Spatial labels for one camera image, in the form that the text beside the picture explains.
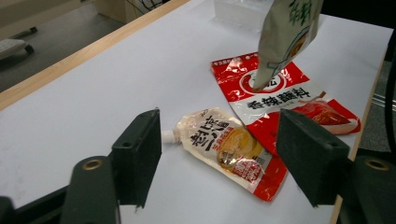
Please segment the red package label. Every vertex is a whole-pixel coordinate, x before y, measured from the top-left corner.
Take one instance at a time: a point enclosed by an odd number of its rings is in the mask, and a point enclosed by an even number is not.
[[[258,68],[253,52],[211,63],[224,96],[250,132],[271,153],[276,153],[277,125],[281,108],[305,114],[333,134],[356,133],[360,120],[321,90],[294,63],[272,78],[266,88],[253,92]]]

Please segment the food packaging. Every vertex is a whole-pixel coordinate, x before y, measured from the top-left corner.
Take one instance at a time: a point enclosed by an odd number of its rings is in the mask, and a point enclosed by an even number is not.
[[[273,77],[265,89],[254,92],[258,64],[258,53],[253,52],[212,62],[211,67],[235,114],[274,155],[277,155],[280,108],[305,114],[333,134],[361,130],[360,120],[319,88],[294,63],[289,63]]]
[[[255,92],[266,87],[315,38],[322,5],[323,0],[274,1],[262,26]]]
[[[250,134],[239,119],[219,108],[184,116],[174,130],[163,131],[163,143],[181,143],[205,162],[258,198],[270,202],[286,166]]]

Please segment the gray floor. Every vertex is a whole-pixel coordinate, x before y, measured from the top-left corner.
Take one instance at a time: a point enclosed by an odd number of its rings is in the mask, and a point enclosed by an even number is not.
[[[89,3],[37,25],[37,33],[26,31],[13,36],[32,45],[35,53],[27,55],[22,50],[0,61],[0,91],[59,62],[122,25],[119,21],[98,14],[93,3]]]
[[[0,91],[23,81],[48,66],[59,62],[68,55],[84,48],[123,24],[97,13],[93,4],[87,4],[53,21],[37,26],[38,32],[29,31],[14,36],[27,41],[35,48],[35,53],[18,54],[0,61]],[[385,94],[390,62],[385,62],[375,93]],[[372,104],[366,127],[361,139],[361,147],[377,151],[389,151],[385,132],[384,108]]]

